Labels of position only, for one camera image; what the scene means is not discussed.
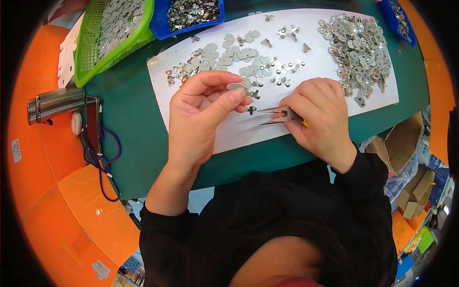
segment person's left hand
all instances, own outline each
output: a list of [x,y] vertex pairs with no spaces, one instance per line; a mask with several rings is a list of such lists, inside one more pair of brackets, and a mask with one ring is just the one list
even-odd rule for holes
[[244,90],[227,90],[242,78],[224,71],[201,71],[186,81],[169,104],[168,164],[188,170],[212,156],[217,125],[231,111],[243,113],[253,100]]

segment black shirt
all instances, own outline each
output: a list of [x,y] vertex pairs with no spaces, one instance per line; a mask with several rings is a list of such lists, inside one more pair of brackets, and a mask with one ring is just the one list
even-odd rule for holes
[[170,217],[143,207],[144,286],[228,286],[259,247],[286,235],[304,237],[330,254],[330,276],[324,265],[321,284],[335,285],[329,278],[341,270],[349,280],[339,286],[391,286],[397,252],[391,205],[383,194],[387,176],[377,155],[358,152],[334,184],[326,164],[315,160],[217,186],[200,215],[186,210]]

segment green table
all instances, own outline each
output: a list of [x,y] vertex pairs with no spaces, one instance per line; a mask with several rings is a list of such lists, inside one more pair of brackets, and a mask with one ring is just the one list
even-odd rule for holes
[[[411,48],[387,29],[374,0],[333,1],[247,0],[225,3],[225,21],[245,17],[254,11],[296,8],[328,8],[372,15],[384,29],[387,46],[397,77],[400,102],[349,119],[354,142],[363,141],[412,116],[429,104],[429,91],[423,57],[419,46]],[[139,49],[106,72],[96,75],[86,93],[104,101],[104,125],[118,135],[122,153],[112,165],[112,174],[122,199],[145,197],[168,159],[168,133],[151,86],[146,61],[192,33],[178,39],[155,40]],[[106,136],[105,154],[116,154],[116,144]],[[271,172],[314,159],[314,155],[296,144],[291,135],[244,146],[212,156],[199,171],[193,189],[237,181],[252,170]]]

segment white label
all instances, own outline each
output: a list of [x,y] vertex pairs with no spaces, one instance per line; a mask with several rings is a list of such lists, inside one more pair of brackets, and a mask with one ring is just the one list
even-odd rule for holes
[[17,163],[22,159],[21,149],[19,148],[19,139],[15,139],[11,142],[11,148],[13,150],[14,163]]
[[99,259],[91,264],[92,269],[94,269],[95,274],[99,277],[99,280],[107,279],[110,269],[107,268]]

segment green plastic basket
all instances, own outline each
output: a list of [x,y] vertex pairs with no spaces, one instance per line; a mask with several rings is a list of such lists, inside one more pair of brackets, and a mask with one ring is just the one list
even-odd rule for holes
[[83,87],[94,75],[104,72],[116,63],[155,39],[149,28],[155,0],[145,0],[139,25],[123,42],[97,62],[101,20],[106,0],[91,0],[81,22],[75,54],[75,84]]

